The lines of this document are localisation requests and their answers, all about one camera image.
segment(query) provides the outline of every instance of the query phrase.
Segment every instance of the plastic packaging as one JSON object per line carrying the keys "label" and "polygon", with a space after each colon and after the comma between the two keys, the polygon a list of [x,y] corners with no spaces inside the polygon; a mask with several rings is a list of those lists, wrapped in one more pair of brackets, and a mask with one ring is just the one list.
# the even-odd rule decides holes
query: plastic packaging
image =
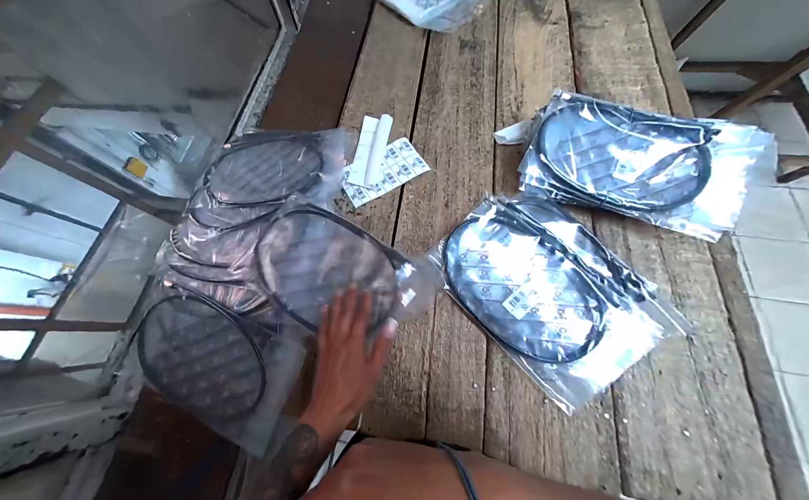
{"label": "plastic packaging", "polygon": [[429,257],[454,300],[569,415],[691,328],[548,199],[489,197]]}
{"label": "plastic packaging", "polygon": [[521,190],[712,242],[734,228],[747,177],[757,162],[772,162],[764,153],[774,142],[755,126],[675,119],[560,90],[531,137]]}
{"label": "plastic packaging", "polygon": [[487,0],[383,0],[414,26],[454,31],[482,13]]}
{"label": "plastic packaging", "polygon": [[299,377],[311,333],[270,313],[238,315],[162,282],[136,331],[146,379],[173,403],[261,455]]}
{"label": "plastic packaging", "polygon": [[354,284],[373,293],[372,330],[426,311],[442,288],[434,266],[380,243],[320,206],[290,199],[273,214],[255,252],[233,267],[257,281],[278,309],[312,331],[324,305]]}
{"label": "plastic packaging", "polygon": [[155,274],[236,313],[266,301],[230,267],[253,253],[272,214],[293,195],[331,199],[342,185],[348,132],[257,131],[226,144],[158,253]]}

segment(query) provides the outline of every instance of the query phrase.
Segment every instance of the metal frame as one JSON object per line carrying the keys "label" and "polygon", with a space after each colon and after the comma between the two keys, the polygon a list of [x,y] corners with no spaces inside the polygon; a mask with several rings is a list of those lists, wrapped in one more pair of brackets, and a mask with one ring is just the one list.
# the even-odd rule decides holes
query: metal frame
{"label": "metal frame", "polygon": [[[808,69],[809,47],[799,51],[787,62],[687,62],[682,71],[736,73],[756,82],[749,90],[717,110],[711,118],[732,117],[759,100],[770,99],[773,92],[779,91],[778,99],[793,104],[809,131],[809,91],[800,78],[800,74]],[[779,183],[795,181],[807,175],[809,175],[809,156],[778,155]]]}

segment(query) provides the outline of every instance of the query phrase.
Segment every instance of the tattoo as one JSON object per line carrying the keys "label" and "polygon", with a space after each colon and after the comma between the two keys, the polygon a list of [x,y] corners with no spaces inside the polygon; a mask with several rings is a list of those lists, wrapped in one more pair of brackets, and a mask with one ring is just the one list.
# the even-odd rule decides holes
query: tattoo
{"label": "tattoo", "polygon": [[285,439],[268,466],[255,478],[251,492],[243,500],[282,500],[299,498],[306,493],[312,478],[326,458],[320,449],[318,433],[300,424]]}

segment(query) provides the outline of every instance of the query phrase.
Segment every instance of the wooden table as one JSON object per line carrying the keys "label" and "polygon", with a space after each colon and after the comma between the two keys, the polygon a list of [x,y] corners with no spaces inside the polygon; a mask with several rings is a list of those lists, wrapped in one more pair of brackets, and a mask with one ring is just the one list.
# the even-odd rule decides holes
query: wooden table
{"label": "wooden table", "polygon": [[[354,210],[420,255],[486,193],[517,191],[519,147],[492,132],[556,87],[691,115],[657,0],[499,0],[450,34],[376,5],[341,124],[395,117],[434,171]],[[403,324],[364,430],[482,450],[525,472],[637,498],[805,498],[797,454],[747,292],[719,244],[575,209],[695,325],[575,416],[547,402],[446,295]]]}

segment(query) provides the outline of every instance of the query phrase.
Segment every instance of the wooden frame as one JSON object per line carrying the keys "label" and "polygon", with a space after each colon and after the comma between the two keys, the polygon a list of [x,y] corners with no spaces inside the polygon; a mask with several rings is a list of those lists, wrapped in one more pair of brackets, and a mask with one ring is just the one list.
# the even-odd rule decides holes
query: wooden frame
{"label": "wooden frame", "polygon": [[[809,69],[809,47],[787,62],[687,62],[686,73],[735,73],[756,83],[743,94],[717,110],[711,118],[726,119],[747,106],[769,98],[779,91],[779,98],[794,105],[809,131],[809,91],[800,74]],[[779,155],[778,182],[795,181],[809,175],[809,156]]]}
{"label": "wooden frame", "polygon": [[704,24],[707,19],[713,16],[713,14],[719,10],[719,7],[722,7],[722,4],[725,4],[725,0],[709,0],[707,4],[701,7],[700,11],[688,21],[688,24],[680,29],[673,37],[673,50],[677,50],[680,45],[684,44],[685,40],[688,40],[688,38],[700,28],[700,25]]}

